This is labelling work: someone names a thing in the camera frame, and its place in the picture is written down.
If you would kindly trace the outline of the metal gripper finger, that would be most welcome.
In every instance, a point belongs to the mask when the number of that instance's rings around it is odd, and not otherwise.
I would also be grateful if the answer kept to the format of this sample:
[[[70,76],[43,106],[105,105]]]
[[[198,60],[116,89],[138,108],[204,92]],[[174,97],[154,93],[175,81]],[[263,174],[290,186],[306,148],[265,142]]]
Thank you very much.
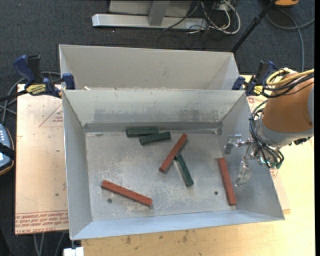
[[[224,146],[224,153],[231,154],[232,148],[238,148],[241,144],[242,144],[241,134],[228,135],[227,143]]]
[[[252,168],[249,164],[249,160],[243,157],[239,165],[239,173],[235,185],[237,187],[244,185],[250,179],[251,173]]]

